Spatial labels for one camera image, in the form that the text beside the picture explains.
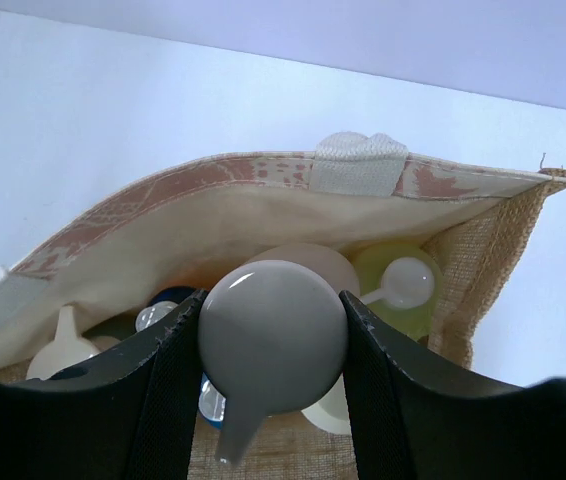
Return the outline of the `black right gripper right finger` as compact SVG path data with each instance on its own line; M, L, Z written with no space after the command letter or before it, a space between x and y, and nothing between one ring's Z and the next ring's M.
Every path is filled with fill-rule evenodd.
M566 479L566 378L531 387L460 367L353 294L344 383L361 479Z

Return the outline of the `cream pump bottle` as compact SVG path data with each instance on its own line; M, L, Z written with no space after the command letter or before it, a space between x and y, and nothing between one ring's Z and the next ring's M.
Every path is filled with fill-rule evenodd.
M95 342L83 337L77 329L77 318L77 309L73 305L60 309L54 338L32 358L26 373L27 380L47 380L119 343L111 336L97 336Z

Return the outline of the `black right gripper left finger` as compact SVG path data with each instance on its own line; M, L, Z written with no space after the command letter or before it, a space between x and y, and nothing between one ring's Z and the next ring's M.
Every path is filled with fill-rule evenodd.
M48 380L0 383L0 479L184 479L202 365L198 290Z

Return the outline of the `beige round pump bottle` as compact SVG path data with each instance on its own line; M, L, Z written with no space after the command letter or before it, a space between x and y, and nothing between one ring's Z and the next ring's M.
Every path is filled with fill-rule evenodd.
M198 349L226 400L220 462L238 464L273 415L300 411L325 432L350 434L343 290L360 291L352 264L331 248L296 243L252 257L209 292Z

